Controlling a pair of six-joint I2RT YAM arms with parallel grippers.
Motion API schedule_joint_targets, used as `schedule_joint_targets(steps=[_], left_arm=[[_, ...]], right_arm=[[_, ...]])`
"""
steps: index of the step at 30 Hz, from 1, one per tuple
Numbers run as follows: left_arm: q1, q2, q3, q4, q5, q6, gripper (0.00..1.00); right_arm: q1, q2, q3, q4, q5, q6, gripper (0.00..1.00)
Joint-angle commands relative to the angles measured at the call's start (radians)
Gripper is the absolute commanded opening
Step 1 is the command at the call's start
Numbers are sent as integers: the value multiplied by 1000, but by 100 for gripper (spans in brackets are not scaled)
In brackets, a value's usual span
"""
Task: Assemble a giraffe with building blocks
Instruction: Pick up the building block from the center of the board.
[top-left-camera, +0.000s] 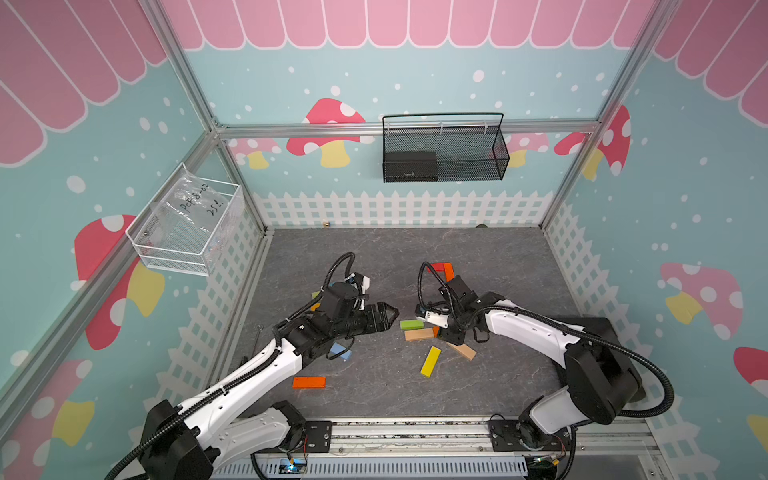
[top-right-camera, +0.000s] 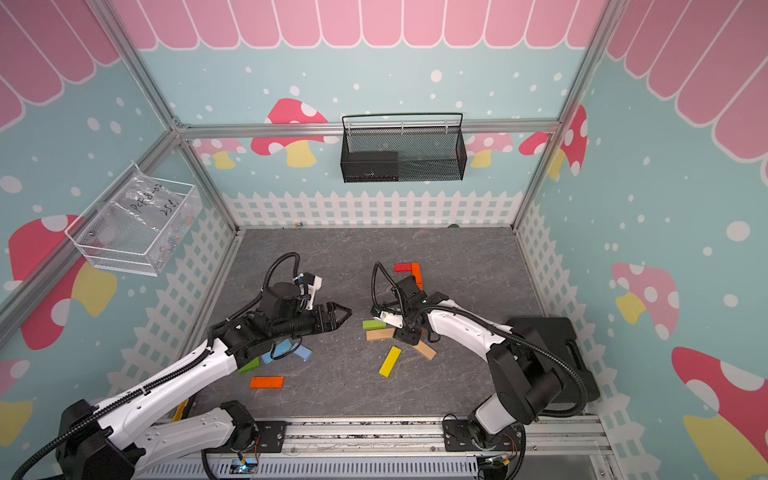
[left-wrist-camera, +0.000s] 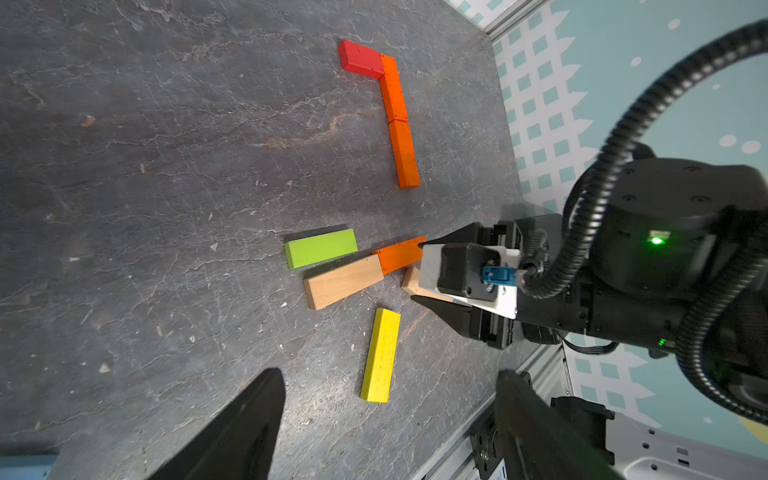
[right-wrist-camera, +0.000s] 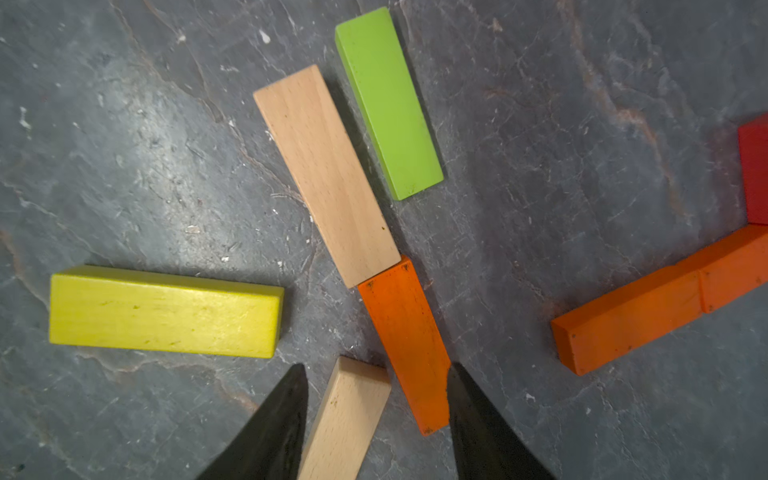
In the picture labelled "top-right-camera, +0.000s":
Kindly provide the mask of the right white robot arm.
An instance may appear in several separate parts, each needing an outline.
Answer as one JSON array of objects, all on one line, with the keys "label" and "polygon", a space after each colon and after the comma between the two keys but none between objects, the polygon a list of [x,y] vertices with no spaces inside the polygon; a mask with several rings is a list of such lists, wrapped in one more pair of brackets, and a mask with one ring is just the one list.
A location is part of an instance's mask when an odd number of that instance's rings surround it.
[{"label": "right white robot arm", "polygon": [[550,350],[534,328],[492,322],[442,293],[426,294],[414,276],[399,281],[379,261],[371,274],[371,313],[394,328],[393,337],[417,346],[447,337],[485,360],[494,393],[466,420],[459,437],[491,450],[511,427],[539,417],[570,418],[589,402],[587,382],[576,363]]}]

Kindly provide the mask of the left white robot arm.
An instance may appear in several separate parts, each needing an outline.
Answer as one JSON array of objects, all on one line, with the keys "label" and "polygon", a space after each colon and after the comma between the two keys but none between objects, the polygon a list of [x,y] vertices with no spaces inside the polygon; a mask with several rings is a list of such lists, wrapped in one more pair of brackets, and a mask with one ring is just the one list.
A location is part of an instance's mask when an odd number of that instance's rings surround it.
[{"label": "left white robot arm", "polygon": [[282,340],[333,332],[352,311],[335,302],[316,304],[321,278],[299,270],[300,256],[280,256],[257,296],[210,326],[203,342],[158,374],[97,404],[80,400],[61,416],[59,433],[14,472],[24,478],[54,456],[63,479],[132,479],[157,464],[189,453],[226,449],[242,463],[264,439],[258,423],[238,401],[177,423],[160,417],[208,385],[244,369]]}]

